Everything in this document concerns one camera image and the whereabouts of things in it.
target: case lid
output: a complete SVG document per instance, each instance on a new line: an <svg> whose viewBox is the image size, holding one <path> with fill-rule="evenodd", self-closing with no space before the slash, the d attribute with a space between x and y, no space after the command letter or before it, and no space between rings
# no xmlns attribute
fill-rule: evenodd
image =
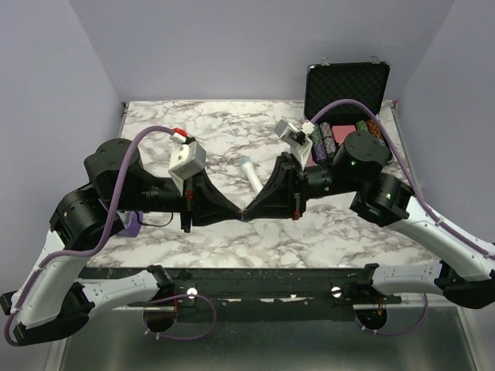
<svg viewBox="0 0 495 371"><path fill-rule="evenodd" d="M380 112L390 65L380 63L318 64L308 67L304 116L313 118L327 104L339 99L355 99ZM319 119L330 124L355 124L368 116L358 107L346 104L333 108Z"/></svg>

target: wall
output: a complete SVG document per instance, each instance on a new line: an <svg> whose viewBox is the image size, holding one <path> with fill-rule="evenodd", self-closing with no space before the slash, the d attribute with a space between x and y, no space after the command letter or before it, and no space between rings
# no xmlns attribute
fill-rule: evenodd
<svg viewBox="0 0 495 371"><path fill-rule="evenodd" d="M495 242L495 2L457 0L411 78L399 122L427 201Z"/></svg>
<svg viewBox="0 0 495 371"><path fill-rule="evenodd" d="M392 64L401 96L453 0L72 0L126 100L303 99L306 67Z"/></svg>
<svg viewBox="0 0 495 371"><path fill-rule="evenodd" d="M0 292L7 292L34 265L57 203L87 181L84 157L118 132L121 104L67 0L2 2L0 51ZM47 349L2 340L0 368L43 369Z"/></svg>

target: poker chip set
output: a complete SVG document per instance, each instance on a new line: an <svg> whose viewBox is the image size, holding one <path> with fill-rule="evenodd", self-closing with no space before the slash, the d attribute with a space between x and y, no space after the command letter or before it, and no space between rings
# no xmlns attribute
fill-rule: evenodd
<svg viewBox="0 0 495 371"><path fill-rule="evenodd" d="M312 119L327 104L339 99L355 99L374 114L381 108L390 65L386 62L311 65L306 77L304 114ZM311 134L312 158L317 164L331 162L346 136L353 131L369 131L381 145L388 146L378 126L358 107L343 105L323 115Z"/></svg>

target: marble surface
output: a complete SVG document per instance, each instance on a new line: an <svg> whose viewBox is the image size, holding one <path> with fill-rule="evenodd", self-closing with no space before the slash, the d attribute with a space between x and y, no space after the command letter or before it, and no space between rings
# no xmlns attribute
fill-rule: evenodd
<svg viewBox="0 0 495 371"><path fill-rule="evenodd" d="M389 102L380 119L395 145L401 143ZM275 158L288 145L273 127L280 119L303 121L303 102L175 101L131 103L122 131L133 139L143 128L165 125L184 128L207 150L212 183L233 203L246 206L251 186L237 166L251 156L261 182L266 182ZM151 134L139 145L145 168L169 176L171 143ZM403 179L394 160L386 172ZM179 217L165 228L144 227L137 238L112 237L88 264L92 267L362 267L367 263L415 264L435 257L414 241L359 218L348 209L353 193L310 200L299 221L225 221L207 227L179 228ZM162 224L166 213L145 215L145 222Z"/></svg>

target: white cylinder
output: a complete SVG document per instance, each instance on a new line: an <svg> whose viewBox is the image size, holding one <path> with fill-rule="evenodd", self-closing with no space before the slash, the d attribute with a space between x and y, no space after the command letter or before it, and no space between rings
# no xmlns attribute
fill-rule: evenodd
<svg viewBox="0 0 495 371"><path fill-rule="evenodd" d="M258 178L258 174L256 174L256 171L254 170L253 162L249 157L243 157L239 160L239 165L241 166L241 171L249 180L251 187L253 187L253 190L258 194L263 189L263 185Z"/></svg>

